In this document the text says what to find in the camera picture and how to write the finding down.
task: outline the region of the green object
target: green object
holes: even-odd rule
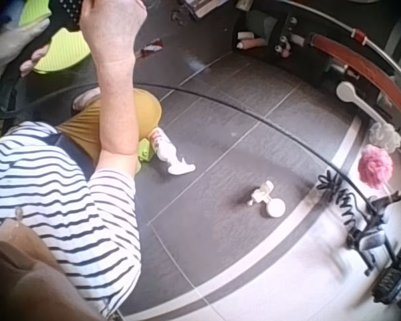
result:
[[[49,0],[28,0],[23,9],[20,25],[34,21],[50,13]],[[47,55],[35,67],[39,73],[55,72],[70,68],[82,61],[90,53],[82,33],[59,30],[53,37]]]
[[[142,139],[138,143],[138,159],[140,162],[150,162],[154,156],[154,150],[147,138]]]

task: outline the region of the white toy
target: white toy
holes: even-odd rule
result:
[[[158,158],[168,163],[168,173],[172,175],[183,175],[193,172],[196,169],[194,165],[187,164],[184,158],[181,161],[178,160],[176,147],[171,143],[170,139],[161,128],[156,127],[148,135],[148,138]]]
[[[261,184],[260,188],[256,189],[251,194],[251,200],[248,206],[256,203],[265,202],[266,212],[271,217],[281,217],[285,213],[285,203],[281,199],[272,199],[269,194],[272,192],[274,186],[271,181]]]

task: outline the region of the wrist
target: wrist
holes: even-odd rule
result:
[[[96,69],[102,73],[127,73],[128,71],[132,71],[135,66],[135,55],[131,54],[130,56],[116,61],[95,61]]]

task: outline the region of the striped shirt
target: striped shirt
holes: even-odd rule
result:
[[[134,213],[134,179],[113,169],[87,182],[59,147],[36,137],[56,134],[41,122],[24,122],[0,138],[0,224],[23,210],[80,295],[104,316],[134,289],[140,242]]]

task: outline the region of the shower pouf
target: shower pouf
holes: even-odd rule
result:
[[[381,189],[390,180],[393,169],[392,159],[384,149],[367,145],[362,151],[358,163],[360,180],[372,189]]]

